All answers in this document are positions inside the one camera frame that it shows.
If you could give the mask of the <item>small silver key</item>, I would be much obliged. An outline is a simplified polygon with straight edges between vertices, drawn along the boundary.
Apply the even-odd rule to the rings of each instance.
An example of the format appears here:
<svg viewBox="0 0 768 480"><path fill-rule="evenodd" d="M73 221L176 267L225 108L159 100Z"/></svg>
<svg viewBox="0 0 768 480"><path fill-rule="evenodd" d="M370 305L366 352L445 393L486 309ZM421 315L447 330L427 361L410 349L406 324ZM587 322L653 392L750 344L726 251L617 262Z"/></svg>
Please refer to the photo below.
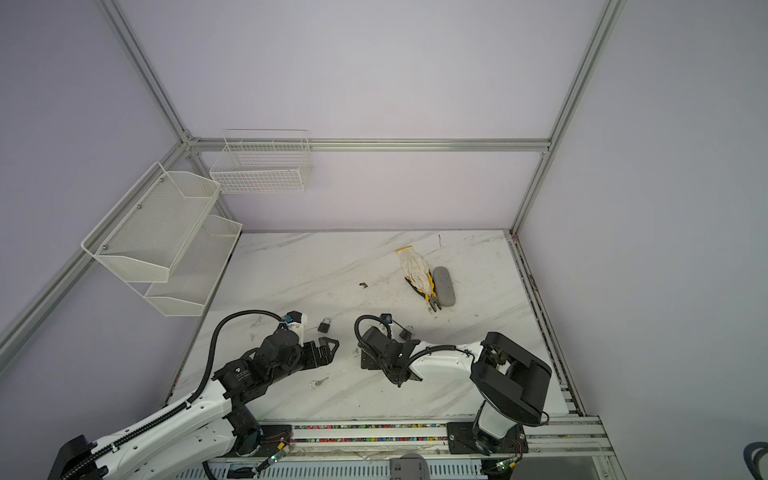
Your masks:
<svg viewBox="0 0 768 480"><path fill-rule="evenodd" d="M317 387L323 385L327 380L329 380L329 377L325 377L325 378L322 378L322 379L319 379L319 380L312 380L310 382L310 387L313 388L313 389L317 388Z"/></svg>

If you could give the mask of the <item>dark grey padlock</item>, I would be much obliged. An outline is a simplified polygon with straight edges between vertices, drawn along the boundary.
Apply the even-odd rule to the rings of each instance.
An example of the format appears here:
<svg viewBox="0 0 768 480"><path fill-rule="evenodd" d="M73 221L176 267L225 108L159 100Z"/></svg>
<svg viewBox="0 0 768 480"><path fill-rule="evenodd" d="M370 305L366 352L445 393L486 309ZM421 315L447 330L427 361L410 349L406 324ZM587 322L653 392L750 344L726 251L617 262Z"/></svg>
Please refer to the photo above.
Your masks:
<svg viewBox="0 0 768 480"><path fill-rule="evenodd" d="M326 334L330 330L332 320L329 317L324 318L318 326L318 332Z"/></svg>

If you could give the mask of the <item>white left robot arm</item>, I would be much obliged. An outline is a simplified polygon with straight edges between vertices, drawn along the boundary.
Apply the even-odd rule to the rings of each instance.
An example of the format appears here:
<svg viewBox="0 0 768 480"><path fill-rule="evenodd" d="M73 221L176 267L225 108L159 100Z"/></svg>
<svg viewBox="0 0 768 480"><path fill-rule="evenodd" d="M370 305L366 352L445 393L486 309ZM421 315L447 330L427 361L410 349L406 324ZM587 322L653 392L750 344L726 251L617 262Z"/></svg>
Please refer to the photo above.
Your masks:
<svg viewBox="0 0 768 480"><path fill-rule="evenodd" d="M278 328L262 344L227 362L190 396L120 432L89 441L80 435L57 453L50 479L122 479L134 473L158 475L153 460L176 470L233 454L250 456L266 442L247 405L288 376L333 362L339 342L329 337L303 343Z"/></svg>

